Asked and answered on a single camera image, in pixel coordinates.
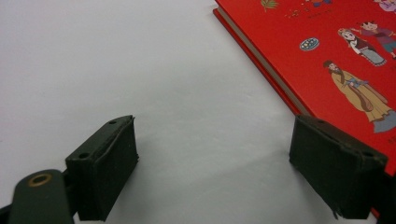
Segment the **screw hole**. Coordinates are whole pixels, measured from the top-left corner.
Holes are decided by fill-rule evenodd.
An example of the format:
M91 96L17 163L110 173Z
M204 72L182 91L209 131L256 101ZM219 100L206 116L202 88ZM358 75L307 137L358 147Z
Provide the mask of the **screw hole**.
M49 174L36 175L29 180L28 185L29 187L38 187L48 183L51 178L52 176Z
M89 157L90 156L90 153L88 153L88 152L84 152L84 153L81 153L81 154L79 154L79 158L80 159L86 159L87 157Z

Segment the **book cover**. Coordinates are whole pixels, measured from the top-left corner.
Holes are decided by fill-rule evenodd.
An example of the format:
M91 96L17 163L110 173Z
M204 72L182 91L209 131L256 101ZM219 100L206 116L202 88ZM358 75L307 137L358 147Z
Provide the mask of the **book cover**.
M395 174L395 0L217 3L215 15L293 113L384 153Z

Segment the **cartoon character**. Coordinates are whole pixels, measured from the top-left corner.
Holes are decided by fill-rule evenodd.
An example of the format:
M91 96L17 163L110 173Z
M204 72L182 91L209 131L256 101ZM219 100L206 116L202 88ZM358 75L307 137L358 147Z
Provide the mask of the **cartoon character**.
M396 13L396 1L395 0L374 0L379 6L387 12Z
M311 2L314 5L314 7L320 7L322 2L326 4L330 4L332 0L305 0L305 2Z
M323 66L329 69L338 90L374 124L374 133L386 132L396 127L396 112L387 106L388 100L367 81L340 69L330 60L324 62Z
M381 66L387 61L382 58L367 41L362 40L355 36L351 30L339 29L338 34L345 39L349 47L352 48L357 54L361 55L374 66Z
M361 30L352 29L359 32L361 35L372 35L382 45L382 47L392 55L393 60L396 60L396 54L393 52L396 49L396 40L391 36L396 35L393 31L385 28L378 28L374 21L366 21L361 24Z

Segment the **brass grommet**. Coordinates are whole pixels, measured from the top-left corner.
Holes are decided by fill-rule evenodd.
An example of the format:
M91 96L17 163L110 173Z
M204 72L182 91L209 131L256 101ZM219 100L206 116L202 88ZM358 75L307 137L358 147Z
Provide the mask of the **brass grommet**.
M39 186L47 184L51 179L52 179L52 175L50 175L50 174L36 175L36 176L30 178L28 185L29 185L29 187L32 187L32 188L39 187Z

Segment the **white surface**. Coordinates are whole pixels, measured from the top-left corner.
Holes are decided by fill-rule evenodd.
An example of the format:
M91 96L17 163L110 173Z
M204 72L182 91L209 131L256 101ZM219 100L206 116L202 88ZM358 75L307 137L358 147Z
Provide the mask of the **white surface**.
M375 223L335 220L292 169L293 115L215 7L2 1L0 206L133 114L140 162L106 223Z

